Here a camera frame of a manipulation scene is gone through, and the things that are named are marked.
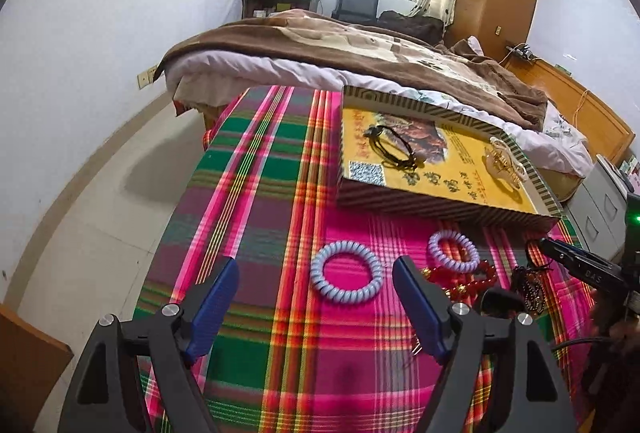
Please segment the wall socket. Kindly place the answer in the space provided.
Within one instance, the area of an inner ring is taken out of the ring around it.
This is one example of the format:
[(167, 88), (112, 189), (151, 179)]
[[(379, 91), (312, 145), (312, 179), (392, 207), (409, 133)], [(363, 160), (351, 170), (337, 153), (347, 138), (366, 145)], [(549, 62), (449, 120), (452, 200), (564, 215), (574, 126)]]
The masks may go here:
[(157, 70), (157, 66), (152, 66), (149, 69), (142, 71), (140, 72), (139, 75), (137, 75), (137, 83), (138, 83), (139, 90), (143, 90), (145, 86), (149, 86), (154, 82), (154, 76), (155, 76), (156, 70)]

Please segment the dark brown cushion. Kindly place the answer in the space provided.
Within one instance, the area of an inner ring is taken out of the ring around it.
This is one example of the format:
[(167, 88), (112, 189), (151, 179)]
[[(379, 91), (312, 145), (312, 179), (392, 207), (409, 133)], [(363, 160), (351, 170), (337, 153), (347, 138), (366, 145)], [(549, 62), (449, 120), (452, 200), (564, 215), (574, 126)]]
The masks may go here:
[(378, 26), (406, 34), (430, 45), (438, 45), (444, 37), (445, 26), (439, 18), (431, 16), (405, 16), (395, 11), (384, 11)]

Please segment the colourful plaid tablecloth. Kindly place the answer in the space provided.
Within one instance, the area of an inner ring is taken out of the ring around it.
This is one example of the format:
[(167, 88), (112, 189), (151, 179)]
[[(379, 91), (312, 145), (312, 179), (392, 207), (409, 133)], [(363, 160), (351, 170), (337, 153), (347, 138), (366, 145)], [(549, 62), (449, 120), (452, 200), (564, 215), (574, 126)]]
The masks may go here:
[(409, 432), (442, 369), (393, 285), (406, 255), (451, 302), (492, 313), (494, 289), (524, 299), (552, 345), (576, 417), (593, 301), (537, 239), (573, 245), (559, 219), (516, 226), (407, 216), (337, 200), (343, 91), (254, 86), (230, 103), (156, 249), (134, 316), (179, 303), (220, 257), (239, 288), (192, 373), (221, 432)]

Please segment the white floral bed sheet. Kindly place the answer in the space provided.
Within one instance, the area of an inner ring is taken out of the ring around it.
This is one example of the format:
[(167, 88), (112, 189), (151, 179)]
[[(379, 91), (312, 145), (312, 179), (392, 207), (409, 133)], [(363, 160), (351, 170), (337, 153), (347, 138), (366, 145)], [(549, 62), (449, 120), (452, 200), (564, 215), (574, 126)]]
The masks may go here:
[(490, 123), (514, 138), (538, 169), (585, 179), (593, 168), (587, 138), (566, 122), (552, 105), (546, 108), (541, 131), (525, 130), (491, 115), (484, 108), (466, 104), (458, 94), (417, 90), (347, 70), (228, 51), (201, 51), (180, 57), (166, 67), (165, 81), (175, 101), (201, 110), (224, 106), (252, 86), (298, 86), (331, 92), (340, 92), (344, 86), (358, 86), (430, 103)]

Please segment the brown fleece blanket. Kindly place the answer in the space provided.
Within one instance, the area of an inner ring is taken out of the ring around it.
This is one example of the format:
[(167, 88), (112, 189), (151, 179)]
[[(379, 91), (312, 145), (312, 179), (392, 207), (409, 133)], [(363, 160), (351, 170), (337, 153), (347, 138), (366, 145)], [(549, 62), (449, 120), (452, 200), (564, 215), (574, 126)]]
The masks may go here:
[(526, 129), (544, 126), (548, 96), (461, 40), (448, 49), (385, 28), (353, 25), (304, 10), (246, 18), (174, 45), (155, 77), (180, 58), (203, 51), (281, 58), (449, 94), (462, 104)]

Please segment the wooden furniture corner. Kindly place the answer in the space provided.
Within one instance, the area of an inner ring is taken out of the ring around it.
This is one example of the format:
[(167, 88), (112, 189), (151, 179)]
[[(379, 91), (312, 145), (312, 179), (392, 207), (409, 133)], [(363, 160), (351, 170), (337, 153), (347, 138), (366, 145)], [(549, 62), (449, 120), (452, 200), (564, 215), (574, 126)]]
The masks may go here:
[(0, 340), (1, 431), (31, 432), (74, 354), (4, 304)]

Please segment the yellow striped box tray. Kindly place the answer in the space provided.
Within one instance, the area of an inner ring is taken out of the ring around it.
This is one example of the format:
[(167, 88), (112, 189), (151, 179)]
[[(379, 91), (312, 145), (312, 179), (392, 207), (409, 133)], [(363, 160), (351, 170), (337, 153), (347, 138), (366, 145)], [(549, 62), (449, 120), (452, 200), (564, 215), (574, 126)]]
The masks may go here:
[[(521, 147), (492, 124), (356, 86), (343, 91), (340, 122), (336, 196), (343, 206), (543, 233), (563, 215)], [(525, 167), (519, 190), (488, 173), (491, 136)]]

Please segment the wooden headboard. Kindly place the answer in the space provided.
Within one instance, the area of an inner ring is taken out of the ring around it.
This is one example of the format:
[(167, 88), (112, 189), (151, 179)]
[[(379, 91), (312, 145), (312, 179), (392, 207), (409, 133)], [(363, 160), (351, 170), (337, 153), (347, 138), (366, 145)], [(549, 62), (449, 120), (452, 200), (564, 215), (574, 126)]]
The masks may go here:
[(601, 155), (614, 166), (622, 163), (636, 133), (600, 97), (544, 60), (510, 56), (506, 69), (548, 95), (561, 115), (585, 135), (592, 158)]

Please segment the grey drawer cabinet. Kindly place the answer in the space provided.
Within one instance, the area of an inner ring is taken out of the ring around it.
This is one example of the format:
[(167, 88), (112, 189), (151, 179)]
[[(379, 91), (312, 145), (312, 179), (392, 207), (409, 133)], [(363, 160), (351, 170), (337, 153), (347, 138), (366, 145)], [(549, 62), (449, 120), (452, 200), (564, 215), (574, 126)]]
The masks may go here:
[(589, 175), (566, 204), (582, 248), (617, 264), (623, 255), (630, 184), (598, 155)]

